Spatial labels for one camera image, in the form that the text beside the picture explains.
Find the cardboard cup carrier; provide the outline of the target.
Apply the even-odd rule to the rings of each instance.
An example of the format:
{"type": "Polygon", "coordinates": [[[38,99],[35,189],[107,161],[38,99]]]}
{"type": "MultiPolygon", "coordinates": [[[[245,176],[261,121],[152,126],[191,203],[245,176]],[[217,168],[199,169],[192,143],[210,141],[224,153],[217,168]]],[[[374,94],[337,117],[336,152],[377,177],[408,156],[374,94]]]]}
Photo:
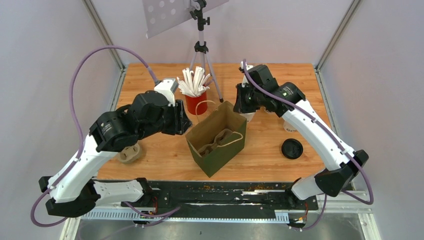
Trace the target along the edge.
{"type": "Polygon", "coordinates": [[[216,148],[226,147],[226,146],[238,141],[239,139],[235,139],[233,141],[224,143],[233,134],[240,135],[240,133],[232,131],[228,128],[223,129],[222,131],[220,131],[214,137],[214,139],[211,143],[205,144],[204,146],[202,146],[198,150],[199,156],[204,157],[204,156],[210,154],[216,148]]]}

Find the green paper bag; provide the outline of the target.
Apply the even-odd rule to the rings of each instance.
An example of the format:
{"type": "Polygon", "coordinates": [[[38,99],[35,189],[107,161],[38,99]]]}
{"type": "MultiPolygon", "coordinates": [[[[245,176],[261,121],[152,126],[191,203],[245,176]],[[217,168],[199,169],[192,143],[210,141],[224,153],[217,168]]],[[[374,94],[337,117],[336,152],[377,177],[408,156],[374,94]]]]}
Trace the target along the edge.
{"type": "Polygon", "coordinates": [[[209,178],[245,147],[247,119],[225,101],[186,135],[194,162],[209,178]]]}

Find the white paper cup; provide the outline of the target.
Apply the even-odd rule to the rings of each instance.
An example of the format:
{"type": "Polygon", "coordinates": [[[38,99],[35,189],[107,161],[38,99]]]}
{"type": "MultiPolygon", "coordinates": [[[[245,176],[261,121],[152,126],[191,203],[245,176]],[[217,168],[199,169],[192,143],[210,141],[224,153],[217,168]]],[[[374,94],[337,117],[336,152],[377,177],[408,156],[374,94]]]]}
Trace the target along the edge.
{"type": "Polygon", "coordinates": [[[285,131],[290,132],[290,133],[297,131],[297,129],[294,126],[292,126],[288,121],[285,121],[283,123],[283,128],[284,128],[285,131]]]}
{"type": "Polygon", "coordinates": [[[270,110],[268,110],[267,108],[264,108],[264,111],[265,111],[266,113],[268,113],[268,114],[273,114],[273,113],[274,113],[273,111],[270,111],[270,110]]]}

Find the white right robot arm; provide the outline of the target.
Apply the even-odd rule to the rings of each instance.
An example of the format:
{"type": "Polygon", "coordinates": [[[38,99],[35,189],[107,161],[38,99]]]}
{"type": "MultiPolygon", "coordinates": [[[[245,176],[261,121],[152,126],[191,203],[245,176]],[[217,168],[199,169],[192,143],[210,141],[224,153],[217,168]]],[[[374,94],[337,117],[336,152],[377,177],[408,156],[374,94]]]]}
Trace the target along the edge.
{"type": "Polygon", "coordinates": [[[324,170],[296,181],[285,195],[286,204],[298,209],[307,198],[325,194],[336,197],[358,173],[369,155],[355,150],[341,140],[313,109],[305,94],[292,82],[278,84],[267,65],[240,63],[244,74],[236,85],[234,112],[252,120],[260,108],[275,113],[314,148],[324,163],[324,170]]]}

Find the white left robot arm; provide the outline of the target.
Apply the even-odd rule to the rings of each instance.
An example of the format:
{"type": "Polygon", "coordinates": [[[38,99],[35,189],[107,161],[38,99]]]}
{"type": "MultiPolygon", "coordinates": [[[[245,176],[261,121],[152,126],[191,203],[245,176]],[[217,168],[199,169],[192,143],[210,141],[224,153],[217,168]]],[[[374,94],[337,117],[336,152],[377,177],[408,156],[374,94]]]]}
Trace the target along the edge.
{"type": "Polygon", "coordinates": [[[170,103],[154,90],[138,94],[131,104],[103,113],[90,127],[83,149],[56,175],[40,178],[41,191],[50,196],[45,204],[47,213],[76,218],[103,204],[149,206],[153,190],[144,177],[107,182],[95,180],[94,174],[139,140],[157,133],[183,135],[191,126],[181,99],[170,103]]]}

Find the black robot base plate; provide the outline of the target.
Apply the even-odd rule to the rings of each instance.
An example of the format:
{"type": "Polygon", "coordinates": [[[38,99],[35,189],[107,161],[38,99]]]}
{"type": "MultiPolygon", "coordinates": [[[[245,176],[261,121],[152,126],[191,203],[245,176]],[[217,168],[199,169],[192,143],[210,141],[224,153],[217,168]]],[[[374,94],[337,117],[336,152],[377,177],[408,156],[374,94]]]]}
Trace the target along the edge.
{"type": "Polygon", "coordinates": [[[175,218],[273,219],[276,211],[316,211],[316,197],[296,200],[287,195],[291,182],[149,181],[152,189],[131,202],[160,214],[179,208],[175,218]]]}

